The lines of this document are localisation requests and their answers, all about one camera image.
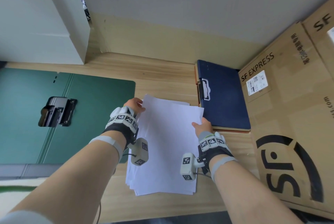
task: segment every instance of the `wooden desk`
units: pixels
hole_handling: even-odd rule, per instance
[[[197,105],[194,65],[98,52],[90,40],[85,65],[8,63],[7,67],[87,74],[134,80],[136,97],[145,94],[157,98]],[[259,177],[249,133],[222,133],[239,162]],[[213,181],[199,176],[193,196],[156,193],[135,196],[125,184],[126,164],[119,164],[102,198],[101,223],[148,219],[226,210]]]

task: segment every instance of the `wrist strap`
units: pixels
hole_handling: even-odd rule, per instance
[[[232,157],[232,156],[228,156],[228,157],[224,157],[224,158],[220,159],[219,161],[217,161],[217,162],[214,164],[214,166],[212,167],[212,170],[211,170],[211,178],[212,178],[212,180],[213,180],[214,183],[215,183],[215,181],[214,181],[214,174],[215,174],[215,172],[217,171],[217,169],[218,169],[220,166],[222,166],[222,165],[224,165],[225,163],[227,163],[228,161],[232,161],[232,160],[237,161],[234,157]]]
[[[115,141],[113,138],[111,138],[109,136],[98,136],[96,138],[93,138],[89,143],[91,143],[95,140],[101,140],[101,141],[107,142],[110,145],[112,145],[114,148],[116,148],[116,150],[118,151],[118,155],[119,155],[118,163],[121,161],[122,156],[123,156],[123,150],[122,150],[121,146],[118,144],[117,141]]]

